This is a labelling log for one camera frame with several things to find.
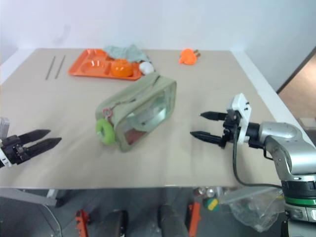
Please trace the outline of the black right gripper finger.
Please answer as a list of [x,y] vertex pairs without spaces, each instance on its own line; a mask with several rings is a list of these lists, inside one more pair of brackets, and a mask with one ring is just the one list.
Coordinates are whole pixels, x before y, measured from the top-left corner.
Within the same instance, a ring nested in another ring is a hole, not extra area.
[[200,116],[208,120],[216,120],[216,121],[226,119],[226,113],[213,112],[213,111],[203,112],[200,114]]
[[215,136],[204,131],[191,131],[190,134],[201,141],[216,144],[218,146],[223,145],[222,137],[220,136]]

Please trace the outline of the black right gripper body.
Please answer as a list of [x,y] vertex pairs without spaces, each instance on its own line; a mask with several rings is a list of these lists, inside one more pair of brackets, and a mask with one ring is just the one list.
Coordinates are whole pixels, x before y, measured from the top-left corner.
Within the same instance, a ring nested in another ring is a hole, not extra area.
[[240,120],[241,114],[238,111],[232,111],[225,115],[221,148],[225,148],[227,143],[234,143],[238,140],[240,133]]

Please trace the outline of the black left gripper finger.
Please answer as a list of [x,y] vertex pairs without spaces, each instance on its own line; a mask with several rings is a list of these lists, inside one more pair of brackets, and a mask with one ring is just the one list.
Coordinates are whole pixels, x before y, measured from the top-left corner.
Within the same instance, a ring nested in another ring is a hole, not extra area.
[[19,142],[18,144],[20,146],[23,146],[27,143],[37,141],[41,138],[43,138],[45,135],[47,135],[51,130],[49,129],[37,129],[28,133],[25,133],[23,135],[18,136]]
[[26,149],[26,154],[29,157],[38,156],[52,148],[54,148],[60,141],[62,140],[61,137],[59,138],[48,138],[43,141],[36,143]]

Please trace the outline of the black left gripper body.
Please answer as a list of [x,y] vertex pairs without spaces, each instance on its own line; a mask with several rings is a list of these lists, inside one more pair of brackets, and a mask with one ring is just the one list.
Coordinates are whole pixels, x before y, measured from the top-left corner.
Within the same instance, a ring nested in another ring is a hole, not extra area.
[[13,135],[0,141],[0,164],[18,165],[29,160],[21,139]]

